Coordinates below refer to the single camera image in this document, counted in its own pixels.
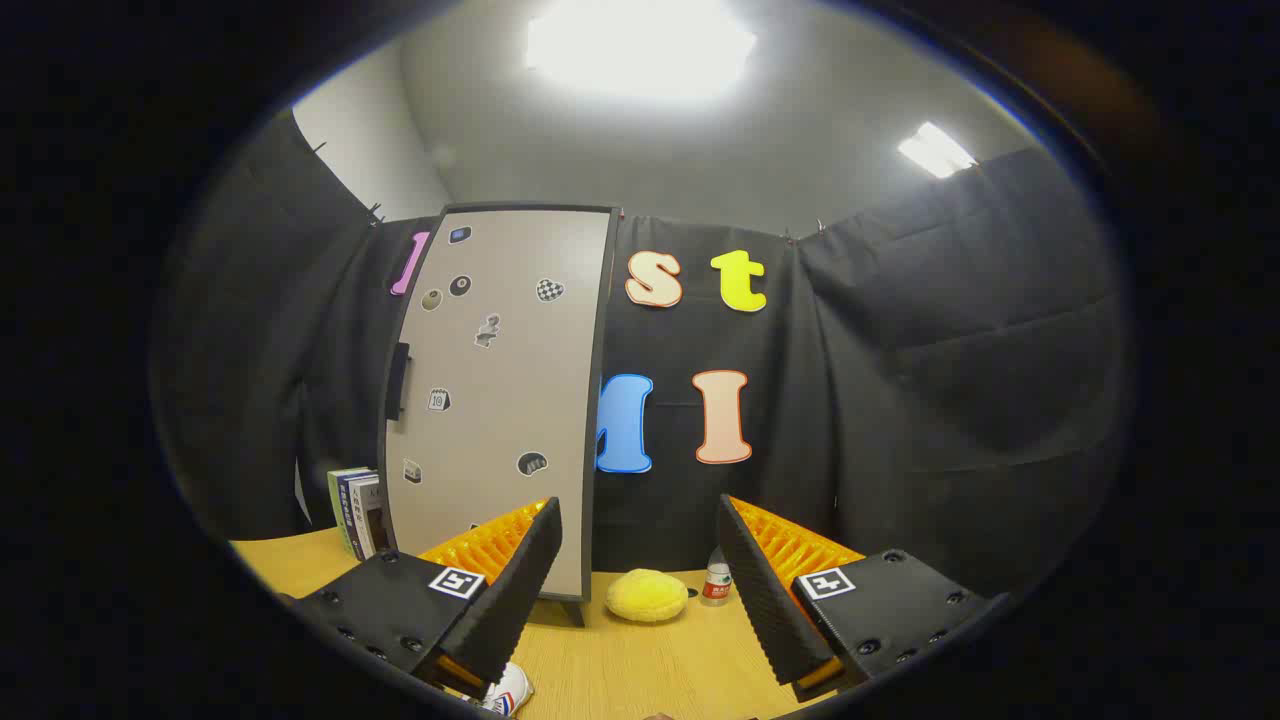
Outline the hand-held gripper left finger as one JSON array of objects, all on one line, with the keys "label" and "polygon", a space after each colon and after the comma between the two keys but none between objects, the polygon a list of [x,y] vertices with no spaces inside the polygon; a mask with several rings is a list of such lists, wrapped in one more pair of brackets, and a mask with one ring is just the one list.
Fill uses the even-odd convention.
[{"label": "hand-held gripper left finger", "polygon": [[561,502],[517,507],[420,555],[384,550],[291,611],[321,635],[480,700],[502,678],[562,542]]}]

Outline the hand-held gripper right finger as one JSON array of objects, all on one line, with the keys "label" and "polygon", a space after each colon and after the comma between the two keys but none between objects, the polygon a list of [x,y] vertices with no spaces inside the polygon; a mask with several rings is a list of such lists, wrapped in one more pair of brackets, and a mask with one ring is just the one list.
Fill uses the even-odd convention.
[{"label": "hand-held gripper right finger", "polygon": [[800,702],[918,667],[1005,610],[1005,594],[984,596],[905,550],[859,553],[730,495],[717,530],[771,670]]}]

